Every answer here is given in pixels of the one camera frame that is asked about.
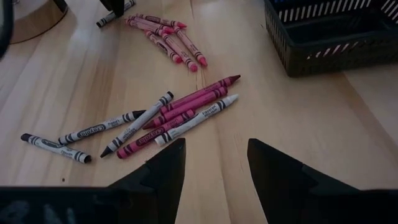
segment pink crayon pile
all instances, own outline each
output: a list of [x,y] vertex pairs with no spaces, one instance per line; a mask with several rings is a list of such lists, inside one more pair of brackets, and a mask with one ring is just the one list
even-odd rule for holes
[[173,60],[173,62],[184,62],[192,72],[196,72],[198,70],[198,65],[169,35],[175,32],[177,37],[187,47],[196,60],[202,66],[207,66],[205,56],[203,56],[195,44],[193,44],[188,36],[182,31],[183,28],[187,27],[187,25],[182,22],[170,21],[155,16],[136,14],[136,16],[129,16],[126,19],[126,24],[134,28],[142,29],[146,37],[162,49]]
[[201,90],[191,93],[183,98],[166,104],[160,108],[160,116],[144,125],[143,129],[155,128],[143,137],[130,142],[117,151],[120,159],[125,159],[139,151],[154,139],[172,128],[176,128],[195,117],[195,110],[205,106],[228,93],[227,87],[231,86],[241,76],[235,75],[224,78]]

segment wooden table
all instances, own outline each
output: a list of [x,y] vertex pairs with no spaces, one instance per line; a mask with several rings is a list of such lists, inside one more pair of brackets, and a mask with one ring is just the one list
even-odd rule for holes
[[[289,78],[267,36],[262,0],[139,0],[141,12],[178,19],[209,66],[175,65],[123,20],[98,29],[99,1],[68,0],[56,27],[13,45],[0,63],[0,184],[107,186],[161,148],[121,161],[99,159],[119,127],[72,145],[95,157],[79,164],[22,142],[57,140],[166,91],[180,98],[230,75],[239,100],[183,136],[185,182],[176,223],[265,223],[246,157],[249,138],[359,189],[398,188],[397,65]],[[144,134],[139,131],[133,139]]]

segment white crayon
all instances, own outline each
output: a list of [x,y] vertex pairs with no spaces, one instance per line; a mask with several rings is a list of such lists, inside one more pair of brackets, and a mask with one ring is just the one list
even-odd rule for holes
[[158,146],[166,144],[167,142],[177,138],[178,136],[188,131],[189,129],[200,124],[202,121],[206,120],[207,118],[222,111],[227,106],[231,105],[236,99],[238,99],[238,94],[227,96],[226,98],[220,100],[219,102],[211,105],[209,108],[205,109],[204,111],[198,113],[195,117],[193,117],[185,124],[182,124],[176,128],[172,128],[166,133],[161,134],[160,136],[155,138],[155,142],[157,143]]
[[100,157],[104,157],[117,149],[125,143],[131,136],[133,136],[148,120],[150,120],[160,110],[160,108],[173,99],[173,93],[167,92],[159,101],[149,110],[145,111],[139,118],[137,118],[130,126],[124,130],[119,136],[114,138],[105,148]]
[[88,136],[92,136],[96,133],[100,133],[102,131],[117,127],[124,123],[128,123],[130,121],[134,121],[135,119],[140,117],[140,115],[144,112],[145,111],[143,110],[143,111],[132,111],[132,112],[129,112],[126,114],[122,114],[121,116],[118,116],[117,118],[111,118],[107,121],[104,121],[100,124],[96,124],[94,126],[86,128],[84,130],[70,133],[63,137],[59,137],[58,142],[60,144],[64,144],[64,145],[73,143],[73,142],[81,140],[83,138],[87,138]]
[[[134,0],[130,0],[127,3],[125,3],[124,5],[124,12],[126,12],[127,10],[129,10],[131,7],[135,6],[136,2],[134,2]],[[116,18],[116,15],[114,12],[109,13],[107,16],[105,16],[104,18],[100,19],[96,24],[99,28],[102,28],[103,26],[105,26],[107,23],[111,22],[112,20],[114,20]]]
[[57,144],[55,142],[42,139],[40,137],[31,135],[31,134],[23,134],[21,139],[25,142],[31,143],[37,147],[42,149],[52,151],[54,153],[60,154],[62,156],[68,157],[70,159],[74,159],[81,163],[91,162],[91,156],[85,154],[84,152],[80,152],[69,147]]

